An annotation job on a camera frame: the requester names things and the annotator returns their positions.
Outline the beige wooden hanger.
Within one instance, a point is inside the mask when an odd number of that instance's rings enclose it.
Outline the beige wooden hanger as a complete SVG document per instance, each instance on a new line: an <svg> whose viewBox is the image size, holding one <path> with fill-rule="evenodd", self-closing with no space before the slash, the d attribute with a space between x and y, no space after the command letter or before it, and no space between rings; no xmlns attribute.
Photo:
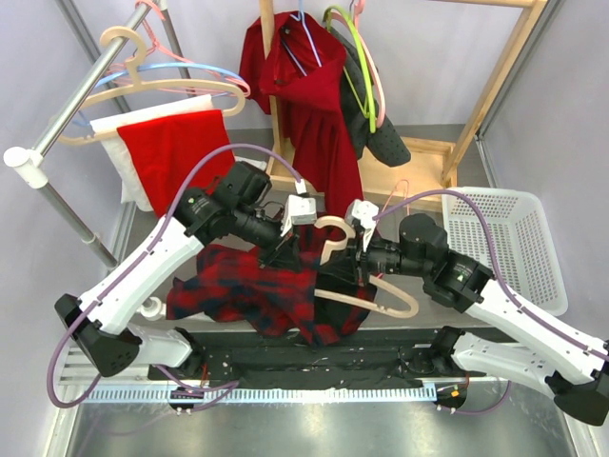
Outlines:
<svg viewBox="0 0 609 457"><path fill-rule="evenodd" d="M331 260L333 254L346 249L348 242L354 240L356 236L355 229L352 228L349 224L347 224L344 218L333 215L325 215L318 218L317 221L314 223L314 228L339 229L344 235L343 238L340 240L329 240L324 242L320 257L320 266L324 266L325 264L327 264ZM359 278L355 279L355 286L358 288L363 288L364 286L369 285L372 285L377 289L381 289L389 293L390 295L393 295L395 298L397 298L399 301L406 305L406 309L395 309L383 306L378 303L375 303L374 301L360 298L357 294L349 295L321 288L316 288L314 290L314 296L316 298L327 299L345 305L350 305L353 307L377 312L395 319L411 319L419 313L420 304L417 299L415 299L407 292L398 289L394 285L387 283L384 279L375 276L370 276L368 283L365 283Z"/></svg>
<svg viewBox="0 0 609 457"><path fill-rule="evenodd" d="M147 58L147 48L143 37L133 29L125 26L114 26L106 29L101 37L100 44L104 47L110 44L114 38L127 38L132 41L136 50L125 61L125 69L115 71L114 73L102 77L95 88L100 85L114 82L117 78L128 76L130 82L116 88L98 91L89 95L83 102L80 103L77 110L88 108L90 106L100 104L102 102L116 99L119 96L142 93L150 90L177 91L184 94L193 94L195 96L209 92L212 96L233 95L236 99L235 105L230 109L223 111L224 116L234 116L240 113L246 103L246 96L249 95L249 85L240 77L230 77L227 79L196 79L196 78L171 78L171 79L154 79L146 80L141 77L141 73L146 70L161 70L165 68L178 69L196 69L207 70L207 66L196 63L185 62L166 62L163 64L145 64Z"/></svg>

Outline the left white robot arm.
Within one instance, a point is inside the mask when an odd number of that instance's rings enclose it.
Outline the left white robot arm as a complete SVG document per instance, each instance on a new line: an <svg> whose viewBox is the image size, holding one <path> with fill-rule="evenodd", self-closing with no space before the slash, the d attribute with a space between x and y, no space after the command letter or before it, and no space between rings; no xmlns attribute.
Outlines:
<svg viewBox="0 0 609 457"><path fill-rule="evenodd" d="M203 357L184 331L139 328L131 317L179 266L226 235L259 247L267 265L294 259L281 222L258 207L270 187L264 171L237 162L211 189L179 190L148 238L104 281L79 297L57 300L60 320L101 376L112 377L135 361L165 365L184 380L201 372Z"/></svg>

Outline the blue hanger left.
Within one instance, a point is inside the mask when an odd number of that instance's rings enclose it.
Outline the blue hanger left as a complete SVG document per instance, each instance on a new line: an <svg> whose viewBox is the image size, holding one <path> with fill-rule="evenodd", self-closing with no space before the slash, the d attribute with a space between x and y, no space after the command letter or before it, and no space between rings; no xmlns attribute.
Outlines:
<svg viewBox="0 0 609 457"><path fill-rule="evenodd" d="M220 92L229 92L230 94L234 94L236 96L232 96L235 98L235 104L230 109L225 109L225 116L234 116L240 113L246 105L246 97L244 94L234 85L217 81L213 76L211 79L209 78L165 78L165 79L144 79L142 77L143 73L151 72L154 70L143 70L145 64L135 64L128 65L126 64L128 76L132 78L132 84L127 86L119 87L115 84L115 87L110 89L105 89L102 91L98 91L90 95L87 100L83 103L83 108L88 108L95 104L99 104L104 101L112 100L124 95L136 94L150 90L158 90L158 89L184 89L187 87L193 87L196 89L217 89ZM103 76L99 82L97 82L94 87L98 89L101 86L109 85L107 81L104 81L105 76ZM212 96L214 97L222 97L229 95L220 95L220 96Z"/></svg>

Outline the red plaid garment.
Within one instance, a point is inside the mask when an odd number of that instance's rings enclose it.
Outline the red plaid garment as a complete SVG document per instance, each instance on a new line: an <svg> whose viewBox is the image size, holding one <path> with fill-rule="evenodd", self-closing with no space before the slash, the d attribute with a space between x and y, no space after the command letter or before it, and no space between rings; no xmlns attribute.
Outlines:
<svg viewBox="0 0 609 457"><path fill-rule="evenodd" d="M325 239L337 230L305 226L300 229L299 272L260 268L258 248L249 251L210 245L196 257L196 274L174 278L167 294L167 318L186 319L203 313L225 323L247 321L260 334L280 337L297 329L313 347L335 344L357 331L369 311L316 298L316 288L373 301L377 289L358 288L317 271Z"/></svg>

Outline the blue wire hanger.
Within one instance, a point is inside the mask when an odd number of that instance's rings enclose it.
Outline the blue wire hanger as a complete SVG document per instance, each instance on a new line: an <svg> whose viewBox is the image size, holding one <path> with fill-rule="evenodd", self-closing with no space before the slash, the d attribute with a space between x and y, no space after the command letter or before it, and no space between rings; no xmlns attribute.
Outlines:
<svg viewBox="0 0 609 457"><path fill-rule="evenodd" d="M302 76L308 71L323 65L321 55L308 28L304 1L289 14L287 22L281 27L280 42L292 63Z"/></svg>

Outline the bright red hung garment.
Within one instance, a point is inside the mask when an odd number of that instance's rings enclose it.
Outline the bright red hung garment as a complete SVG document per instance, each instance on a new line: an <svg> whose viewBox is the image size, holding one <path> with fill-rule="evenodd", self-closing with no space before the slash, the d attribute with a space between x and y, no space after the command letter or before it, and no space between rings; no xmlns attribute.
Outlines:
<svg viewBox="0 0 609 457"><path fill-rule="evenodd" d="M163 216L192 168L229 144L218 109L180 113L117 129L156 216Z"/></svg>

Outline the thin pink wire hanger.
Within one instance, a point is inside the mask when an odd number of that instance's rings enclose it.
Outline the thin pink wire hanger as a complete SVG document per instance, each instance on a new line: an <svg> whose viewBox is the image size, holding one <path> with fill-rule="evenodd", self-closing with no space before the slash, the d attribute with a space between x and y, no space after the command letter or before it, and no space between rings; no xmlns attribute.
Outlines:
<svg viewBox="0 0 609 457"><path fill-rule="evenodd" d="M409 193L410 193L410 182L407 179L400 179L395 184L393 189L389 192L389 195L387 196L387 198L383 204L381 212L386 211L396 198L401 197L403 200L405 200L409 196Z"/></svg>

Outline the metal clothes rack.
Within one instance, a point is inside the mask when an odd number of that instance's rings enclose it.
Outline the metal clothes rack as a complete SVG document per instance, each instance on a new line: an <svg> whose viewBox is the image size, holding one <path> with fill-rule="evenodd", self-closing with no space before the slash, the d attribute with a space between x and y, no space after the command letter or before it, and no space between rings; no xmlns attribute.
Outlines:
<svg viewBox="0 0 609 457"><path fill-rule="evenodd" d="M18 147L7 149L4 158L8 167L14 169L31 188L41 192L79 235L81 241L102 261L105 267L114 269L118 266L118 260L104 246L99 236L87 227L65 199L56 191L49 182L47 175L40 170L42 162L51 148L57 143L81 147L100 142L112 136L111 132L95 136L93 131L89 130L86 136L77 138L65 137L63 135L64 130L69 126L74 116L86 106L102 103L114 98L123 99L126 94L147 89L185 89L189 95L192 95L196 89L206 89L218 95L231 93L236 97L236 105L233 109L227 110L226 115L232 116L243 109L245 96L249 94L249 88L240 76L227 70L186 62L183 59L183 56L179 53L179 42L175 36L175 29L170 21L165 1L136 1L134 3L134 11L125 25L111 27L100 36L100 46L105 48L103 51L100 51L99 46L92 43L92 35L74 2L58 1L56 5L65 16L79 43L90 57L92 67L65 105L51 118L46 130L34 146L29 149ZM221 78L216 80L192 79L185 72L178 79L140 81L138 71L145 67L144 61L147 58L147 47L137 29L146 22L147 16L151 12L157 14L165 22L166 36L171 45L171 49L167 54L173 60L161 64L159 66L161 69L174 67L182 70L205 70L213 74L218 73L221 75ZM97 85L110 83L105 73L128 42L137 46L133 56L129 57L125 62L125 71L129 74L131 84L128 86L110 86L102 93L91 95L91 91Z"/></svg>

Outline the white plastic laundry basket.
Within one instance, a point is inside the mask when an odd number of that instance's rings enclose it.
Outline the white plastic laundry basket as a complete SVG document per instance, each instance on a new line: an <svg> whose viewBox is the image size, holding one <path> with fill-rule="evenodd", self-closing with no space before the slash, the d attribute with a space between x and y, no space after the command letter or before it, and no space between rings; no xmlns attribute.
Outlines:
<svg viewBox="0 0 609 457"><path fill-rule="evenodd" d="M568 299L543 206L534 194L512 189L456 188L480 210L491 233L497 262L507 284L546 312L561 316ZM492 266L479 218L462 199L442 197L448 245Z"/></svg>

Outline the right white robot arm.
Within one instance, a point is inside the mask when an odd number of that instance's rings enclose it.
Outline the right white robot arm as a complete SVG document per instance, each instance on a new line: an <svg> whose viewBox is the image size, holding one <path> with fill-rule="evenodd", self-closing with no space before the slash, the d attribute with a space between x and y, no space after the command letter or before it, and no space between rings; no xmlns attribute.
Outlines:
<svg viewBox="0 0 609 457"><path fill-rule="evenodd" d="M324 243L324 272L349 272L379 287L380 274L419 277L434 302L502 331L517 345L493 343L444 327L429 362L442 376L458 369L499 376L549 397L565 414L599 427L608 417L608 344L569 326L505 284L498 273L448 246L447 234L429 216L405 217L399 240L373 240L359 220L323 216L316 228L337 229Z"/></svg>

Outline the dark red skirt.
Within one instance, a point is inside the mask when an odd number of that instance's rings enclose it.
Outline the dark red skirt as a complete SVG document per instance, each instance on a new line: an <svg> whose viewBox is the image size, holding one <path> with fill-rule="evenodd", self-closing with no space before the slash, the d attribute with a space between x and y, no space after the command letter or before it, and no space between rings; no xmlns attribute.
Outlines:
<svg viewBox="0 0 609 457"><path fill-rule="evenodd" d="M344 46L310 15L312 33L323 65L302 76L280 42L281 27L291 11L274 17L275 36L268 56L262 43L261 21L246 30L239 73L249 84L249 98L270 113L269 98L281 103L284 136L294 149L293 168L324 194L325 209L343 216L363 197L356 153L344 124L340 81Z"/></svg>

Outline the white hung cloth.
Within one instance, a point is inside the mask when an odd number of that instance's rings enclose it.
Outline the white hung cloth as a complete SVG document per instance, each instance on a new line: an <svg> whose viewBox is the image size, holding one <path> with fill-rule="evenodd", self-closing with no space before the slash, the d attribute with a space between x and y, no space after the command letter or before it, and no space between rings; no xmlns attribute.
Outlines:
<svg viewBox="0 0 609 457"><path fill-rule="evenodd" d="M113 166L122 180L122 202L133 201L141 211L152 211L141 182L135 172L128 148L119 136L117 129L152 119L170 115L215 109L209 95L196 96L172 103L138 109L125 114L92 120L90 122L96 136L107 133L109 138L103 139L101 144Z"/></svg>

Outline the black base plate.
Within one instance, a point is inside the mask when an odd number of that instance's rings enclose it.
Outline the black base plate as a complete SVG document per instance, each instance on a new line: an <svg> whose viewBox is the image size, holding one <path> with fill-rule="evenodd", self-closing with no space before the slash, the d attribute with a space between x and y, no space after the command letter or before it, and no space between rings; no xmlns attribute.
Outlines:
<svg viewBox="0 0 609 457"><path fill-rule="evenodd" d="M236 381L241 389L367 389L419 387L465 372L431 347L433 329L365 328L325 347L296 331L264 337L251 331L195 332L203 350L193 368L169 372L181 381Z"/></svg>

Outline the grey dotted garment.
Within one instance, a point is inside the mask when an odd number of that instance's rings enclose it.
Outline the grey dotted garment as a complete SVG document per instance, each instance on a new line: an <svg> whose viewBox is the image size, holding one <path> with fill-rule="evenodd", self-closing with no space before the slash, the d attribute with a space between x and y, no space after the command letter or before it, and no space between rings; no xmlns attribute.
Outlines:
<svg viewBox="0 0 609 457"><path fill-rule="evenodd" d="M361 159L363 149L368 148L377 160L388 167L395 168L408 163L411 160L411 152L387 116L379 128L374 132L370 131L369 120L364 117L360 107L366 92L357 49L334 28L330 29L330 33L346 51L340 81L341 109L357 159Z"/></svg>

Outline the wooden clothes rack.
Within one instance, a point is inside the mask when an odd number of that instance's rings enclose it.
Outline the wooden clothes rack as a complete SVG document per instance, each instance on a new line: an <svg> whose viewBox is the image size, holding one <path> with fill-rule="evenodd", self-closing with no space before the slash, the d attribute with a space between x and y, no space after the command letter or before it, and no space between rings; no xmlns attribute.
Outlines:
<svg viewBox="0 0 609 457"><path fill-rule="evenodd" d="M410 194L420 193L434 189L446 189L458 184L458 166L466 153L472 140L477 135L489 110L496 101L498 94L506 84L506 80L515 66L518 58L523 54L527 42L531 41L531 34L540 22L541 15L547 7L548 1L446 1L451 3L485 5L505 8L521 9L521 14L501 52L501 55L491 72L478 102L476 103L461 135L456 143L440 140L403 137L402 140L411 151L411 161L399 167L390 168L373 158L372 153L364 150L363 158L358 162L363 194L373 203L382 203L386 200L394 184L400 179L410 182ZM372 101L372 86L379 96L378 125L385 116L385 100L383 85L378 75L374 61L367 47L363 45L356 24L362 13L365 1L357 1L349 17L346 11L338 7L329 7L324 12L324 21L329 26L336 20L346 26L351 32L360 60L363 59L363 78L366 95ZM259 1L262 43L265 56L268 56L275 31L273 1ZM272 120L273 149L280 158L291 165L294 158L294 148L283 135L282 115L278 102L274 97L269 98ZM271 183L276 190L288 191L292 179L288 178L288 169L272 156L267 162L265 171L270 175Z"/></svg>

